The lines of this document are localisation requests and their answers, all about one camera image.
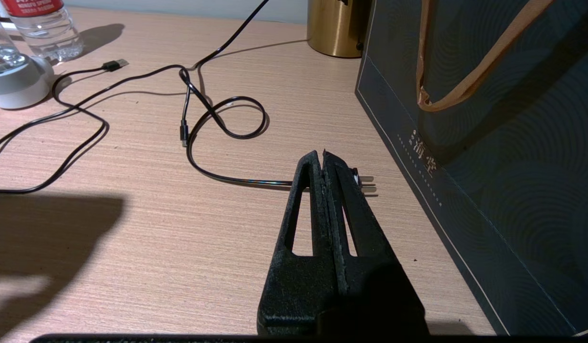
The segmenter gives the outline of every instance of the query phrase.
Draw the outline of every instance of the dark gift bag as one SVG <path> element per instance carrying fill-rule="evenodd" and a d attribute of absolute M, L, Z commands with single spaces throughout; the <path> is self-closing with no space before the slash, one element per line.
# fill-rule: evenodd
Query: dark gift bag
<path fill-rule="evenodd" d="M 588 0 L 376 0 L 355 92 L 496 332 L 588 335 Z"/>

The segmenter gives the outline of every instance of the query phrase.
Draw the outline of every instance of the white device base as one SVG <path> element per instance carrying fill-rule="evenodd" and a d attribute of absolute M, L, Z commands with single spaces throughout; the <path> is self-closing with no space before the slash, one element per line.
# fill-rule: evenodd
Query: white device base
<path fill-rule="evenodd" d="M 0 95 L 0 108 L 3 109 L 20 109 L 29 107 L 43 100 L 50 89 L 44 78 L 39 78 L 37 82 L 26 89 L 15 93 Z"/>

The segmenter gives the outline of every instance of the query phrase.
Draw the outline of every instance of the wall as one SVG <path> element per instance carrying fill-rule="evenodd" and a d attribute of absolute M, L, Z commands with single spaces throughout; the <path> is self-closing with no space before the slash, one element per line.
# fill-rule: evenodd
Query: wall
<path fill-rule="evenodd" d="M 67 6 L 245 19 L 261 0 L 65 0 Z M 270 0 L 257 20 L 307 22 L 307 0 Z"/>

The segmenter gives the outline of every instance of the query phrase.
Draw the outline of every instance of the red bottle label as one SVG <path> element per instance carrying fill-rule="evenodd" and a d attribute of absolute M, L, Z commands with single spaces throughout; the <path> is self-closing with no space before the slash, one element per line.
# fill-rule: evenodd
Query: red bottle label
<path fill-rule="evenodd" d="M 13 17 L 37 17 L 59 11 L 63 0 L 2 0 L 2 4 Z"/>

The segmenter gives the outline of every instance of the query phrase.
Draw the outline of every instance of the usb connector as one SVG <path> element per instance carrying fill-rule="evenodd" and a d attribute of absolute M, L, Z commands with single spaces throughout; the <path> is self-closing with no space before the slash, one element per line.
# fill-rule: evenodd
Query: usb connector
<path fill-rule="evenodd" d="M 188 145 L 188 124 L 186 120 L 182 120 L 180 124 L 180 140 L 182 141 L 182 146 L 186 147 Z"/>
<path fill-rule="evenodd" d="M 122 68 L 128 64 L 129 64 L 128 61 L 120 59 L 120 60 L 116 60 L 116 61 L 109 61 L 109 62 L 103 63 L 103 65 L 101 67 L 103 68 L 103 70 L 106 70 L 106 71 L 115 71 L 115 70 L 119 70 L 120 68 Z"/>

